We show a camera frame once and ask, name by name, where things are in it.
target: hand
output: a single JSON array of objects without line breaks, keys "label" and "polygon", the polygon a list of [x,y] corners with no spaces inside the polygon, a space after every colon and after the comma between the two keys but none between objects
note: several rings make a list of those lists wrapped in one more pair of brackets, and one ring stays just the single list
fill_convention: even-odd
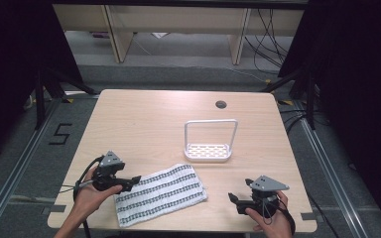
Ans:
[{"label": "hand", "polygon": [[[88,171],[84,181],[91,179],[95,169],[96,167]],[[120,190],[122,190],[122,185],[115,185],[104,191],[95,189],[92,184],[81,188],[78,192],[78,195],[76,196],[73,208],[70,211],[69,216],[64,221],[61,229],[55,235],[55,238],[73,237],[79,225],[89,215],[96,211],[107,197],[119,192]]]},{"label": "hand", "polygon": [[[277,191],[278,197],[281,199],[280,208],[287,209],[289,199],[280,191]],[[284,238],[292,237],[292,231],[290,228],[290,223],[286,216],[280,210],[274,214],[272,218],[264,219],[257,211],[246,208],[246,213],[255,220],[258,225],[253,227],[254,231],[263,230],[268,238]]]}]

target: white basket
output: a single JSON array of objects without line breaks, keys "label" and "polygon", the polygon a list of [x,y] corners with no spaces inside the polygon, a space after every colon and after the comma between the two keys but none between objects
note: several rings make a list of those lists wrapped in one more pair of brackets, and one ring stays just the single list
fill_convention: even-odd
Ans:
[{"label": "white basket", "polygon": [[[234,123],[234,130],[230,144],[190,144],[188,143],[188,125],[193,123]],[[222,163],[232,154],[234,136],[237,130],[237,121],[234,119],[222,120],[193,120],[185,124],[185,156],[192,162]]]}]

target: striped towel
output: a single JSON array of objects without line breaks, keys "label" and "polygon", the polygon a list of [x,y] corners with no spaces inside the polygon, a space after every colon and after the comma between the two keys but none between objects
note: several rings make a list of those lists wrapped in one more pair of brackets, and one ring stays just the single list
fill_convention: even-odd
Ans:
[{"label": "striped towel", "polygon": [[183,164],[141,177],[131,192],[115,195],[120,227],[131,226],[206,199],[206,191],[193,167]]}]

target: gray floor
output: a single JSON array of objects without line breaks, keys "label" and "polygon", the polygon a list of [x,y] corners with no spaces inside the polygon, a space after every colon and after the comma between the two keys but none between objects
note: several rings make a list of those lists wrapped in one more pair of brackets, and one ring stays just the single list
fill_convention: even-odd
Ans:
[{"label": "gray floor", "polygon": [[[203,85],[207,90],[229,90],[232,83],[239,86],[235,90],[257,91],[266,85],[265,80],[276,81],[276,75],[256,70],[254,53],[245,44],[239,65],[231,63],[227,38],[218,35],[186,35],[168,34],[157,39],[150,33],[135,35],[127,58],[123,63],[116,63],[110,42],[107,39],[95,39],[89,33],[66,32],[75,60],[79,65],[84,81],[96,89],[110,88],[190,88],[191,84],[175,85],[175,77],[193,75],[193,83]],[[288,48],[291,38],[277,39],[283,48]],[[263,70],[278,70],[264,59],[256,59],[256,65]],[[130,78],[119,75],[127,73]],[[224,75],[223,81],[210,81],[210,76],[219,73]],[[65,87],[66,90],[77,90]],[[274,92],[277,100],[291,100],[288,91],[291,84]],[[59,103],[52,115],[52,123],[43,133],[39,145],[22,172],[22,176],[14,189],[13,196],[0,216],[0,237],[52,237],[56,230],[47,226],[49,208],[64,180],[75,153],[77,144],[92,112],[96,99],[75,99],[74,103]],[[279,105],[280,111],[294,110],[292,105]],[[292,113],[282,113],[283,121]],[[317,129],[315,133],[324,147],[324,151],[335,170],[343,191],[352,203],[359,221],[368,237],[381,237],[381,212],[368,192],[358,174],[348,167],[349,158],[339,145],[323,114],[316,115]],[[70,134],[68,142],[56,150],[49,149],[49,142],[59,123],[69,122],[73,126],[67,128]],[[30,138],[34,135],[35,108],[27,110],[2,142],[0,155],[0,191],[7,182],[7,176],[16,167]],[[307,136],[303,124],[296,124],[289,133],[294,154],[301,171],[307,191],[315,199],[319,208],[333,225],[339,237],[359,237],[350,229],[347,216],[344,215],[335,192],[323,171],[317,152]],[[318,208],[312,203],[317,215],[318,229],[312,234],[297,234],[296,237],[334,237],[329,226],[323,221]],[[113,231],[93,231],[93,237],[105,237],[117,234]],[[78,237],[84,237],[79,231]],[[251,237],[262,237],[252,234]]]}]

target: white towel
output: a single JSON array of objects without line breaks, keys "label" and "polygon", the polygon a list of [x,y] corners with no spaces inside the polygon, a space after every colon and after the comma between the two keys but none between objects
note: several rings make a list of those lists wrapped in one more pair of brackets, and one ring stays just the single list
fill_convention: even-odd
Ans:
[{"label": "white towel", "polygon": [[115,195],[121,227],[183,209],[206,199],[206,191],[193,167],[183,164],[141,177],[132,191]]}]

